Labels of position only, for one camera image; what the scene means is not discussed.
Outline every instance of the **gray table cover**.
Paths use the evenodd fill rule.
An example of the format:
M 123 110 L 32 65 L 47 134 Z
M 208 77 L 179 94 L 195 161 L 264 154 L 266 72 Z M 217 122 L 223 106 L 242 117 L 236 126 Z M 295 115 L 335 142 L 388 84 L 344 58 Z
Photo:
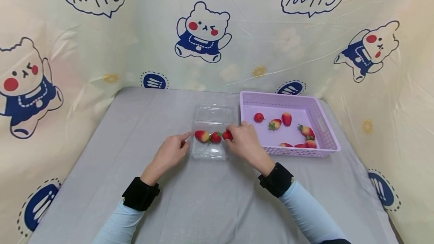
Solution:
M 90 243 L 166 136 L 191 129 L 197 104 L 239 110 L 240 102 L 232 93 L 121 90 L 29 243 Z M 397 244 L 365 167 L 321 104 L 342 151 L 323 159 L 272 158 L 328 210 L 352 244 Z M 133 243 L 308 243 L 287 210 L 259 186 L 258 175 L 234 157 L 186 159 L 160 181 L 162 192 Z

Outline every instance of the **purple plastic basket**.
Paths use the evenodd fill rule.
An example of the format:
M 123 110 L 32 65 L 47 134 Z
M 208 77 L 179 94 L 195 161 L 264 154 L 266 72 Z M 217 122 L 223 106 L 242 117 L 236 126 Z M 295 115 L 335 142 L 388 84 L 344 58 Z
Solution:
M 269 155 L 325 157 L 341 150 L 317 98 L 242 91 L 240 104 L 241 120 L 255 126 L 261 146 Z M 268 122 L 280 119 L 286 111 L 292 115 L 291 125 L 286 127 L 282 124 L 276 131 L 268 130 Z M 265 120 L 261 123 L 254 122 L 256 113 L 262 113 Z M 312 128 L 316 136 L 317 149 L 279 146 L 282 142 L 296 145 L 305 141 L 297 129 L 299 124 Z

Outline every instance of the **blue circle icon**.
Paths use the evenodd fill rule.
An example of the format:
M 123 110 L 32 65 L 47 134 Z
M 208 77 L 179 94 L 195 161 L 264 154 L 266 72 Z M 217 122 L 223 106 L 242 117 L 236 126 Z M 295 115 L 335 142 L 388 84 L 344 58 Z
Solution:
M 151 89 L 167 89 L 169 83 L 167 78 L 160 73 L 146 72 L 142 75 L 142 85 Z
M 377 190 L 377 195 L 379 196 L 380 202 L 384 206 L 391 206 L 395 201 L 395 196 L 388 182 L 386 182 L 382 176 L 375 172 L 369 172 L 368 175 L 372 184 Z
M 294 80 L 283 84 L 276 93 L 282 95 L 299 95 L 306 89 L 306 84 L 302 81 Z
M 29 200 L 24 210 L 24 223 L 29 230 L 33 232 L 36 229 L 57 192 L 59 189 L 56 185 L 48 184 L 39 189 Z

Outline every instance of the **basket handle hole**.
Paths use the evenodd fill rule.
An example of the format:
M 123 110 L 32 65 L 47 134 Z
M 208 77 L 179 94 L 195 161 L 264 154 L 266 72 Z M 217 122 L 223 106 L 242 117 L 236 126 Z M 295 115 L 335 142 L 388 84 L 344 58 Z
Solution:
M 326 124 L 324 123 L 324 120 L 322 119 L 322 117 L 319 117 L 317 119 L 317 121 L 318 121 L 319 126 L 321 127 L 321 130 L 323 132 L 325 132 L 326 131 Z

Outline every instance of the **light blue sleeve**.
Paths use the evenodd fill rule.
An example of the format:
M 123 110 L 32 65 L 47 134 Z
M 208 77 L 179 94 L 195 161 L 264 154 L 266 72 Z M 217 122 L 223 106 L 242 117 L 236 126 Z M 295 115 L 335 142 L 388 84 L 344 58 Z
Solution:
M 334 219 L 299 182 L 295 181 L 279 200 L 289 210 L 310 243 L 346 239 Z
M 131 244 L 134 231 L 143 213 L 126 207 L 120 201 L 92 244 Z

